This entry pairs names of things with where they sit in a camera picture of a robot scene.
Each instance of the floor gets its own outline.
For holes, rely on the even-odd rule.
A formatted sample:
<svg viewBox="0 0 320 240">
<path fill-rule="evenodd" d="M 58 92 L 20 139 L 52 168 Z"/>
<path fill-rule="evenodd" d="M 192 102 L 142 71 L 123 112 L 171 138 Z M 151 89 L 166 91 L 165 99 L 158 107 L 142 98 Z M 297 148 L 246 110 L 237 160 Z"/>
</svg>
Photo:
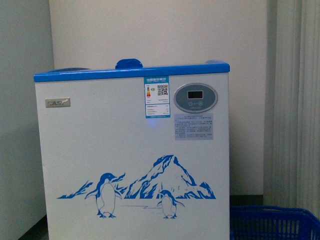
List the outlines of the floor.
<svg viewBox="0 0 320 240">
<path fill-rule="evenodd" d="M 47 216 L 44 216 L 29 231 L 27 231 L 19 240 L 49 240 Z"/>
</svg>

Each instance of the white freezer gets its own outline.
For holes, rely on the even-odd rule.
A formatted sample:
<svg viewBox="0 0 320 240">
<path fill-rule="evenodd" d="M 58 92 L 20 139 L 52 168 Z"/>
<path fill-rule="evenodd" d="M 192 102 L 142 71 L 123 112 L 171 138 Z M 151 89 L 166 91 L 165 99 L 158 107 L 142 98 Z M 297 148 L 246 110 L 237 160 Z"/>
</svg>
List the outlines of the white freezer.
<svg viewBox="0 0 320 240">
<path fill-rule="evenodd" d="M 229 239 L 229 70 L 36 74 L 49 239 Z"/>
</svg>

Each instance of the brand logo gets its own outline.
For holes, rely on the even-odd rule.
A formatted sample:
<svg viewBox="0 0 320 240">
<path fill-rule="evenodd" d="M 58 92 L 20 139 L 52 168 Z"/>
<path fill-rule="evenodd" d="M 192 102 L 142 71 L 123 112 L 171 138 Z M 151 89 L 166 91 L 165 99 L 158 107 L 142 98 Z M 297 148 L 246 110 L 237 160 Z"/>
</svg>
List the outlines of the brand logo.
<svg viewBox="0 0 320 240">
<path fill-rule="evenodd" d="M 45 107 L 46 108 L 70 107 L 70 97 L 46 99 Z"/>
</svg>

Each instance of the white wall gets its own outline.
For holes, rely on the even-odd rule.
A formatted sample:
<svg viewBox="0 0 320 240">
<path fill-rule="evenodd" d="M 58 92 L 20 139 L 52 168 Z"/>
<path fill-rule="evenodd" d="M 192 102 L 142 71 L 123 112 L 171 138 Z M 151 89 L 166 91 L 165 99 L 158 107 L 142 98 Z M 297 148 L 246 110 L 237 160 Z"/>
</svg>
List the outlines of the white wall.
<svg viewBox="0 0 320 240">
<path fill-rule="evenodd" d="M 231 194 L 263 194 L 267 0 L 49 2 L 56 68 L 228 62 Z"/>
<path fill-rule="evenodd" d="M 0 2 L 0 239 L 17 240 L 46 214 L 33 75 L 53 52 L 49 1 Z"/>
</svg>

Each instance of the energy label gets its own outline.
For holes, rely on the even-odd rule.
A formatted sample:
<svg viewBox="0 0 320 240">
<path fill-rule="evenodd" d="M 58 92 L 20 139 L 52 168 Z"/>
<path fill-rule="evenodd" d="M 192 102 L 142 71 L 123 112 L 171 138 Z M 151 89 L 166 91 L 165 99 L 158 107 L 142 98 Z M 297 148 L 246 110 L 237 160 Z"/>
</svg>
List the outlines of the energy label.
<svg viewBox="0 0 320 240">
<path fill-rule="evenodd" d="M 146 118 L 170 118 L 169 77 L 144 77 Z"/>
</svg>

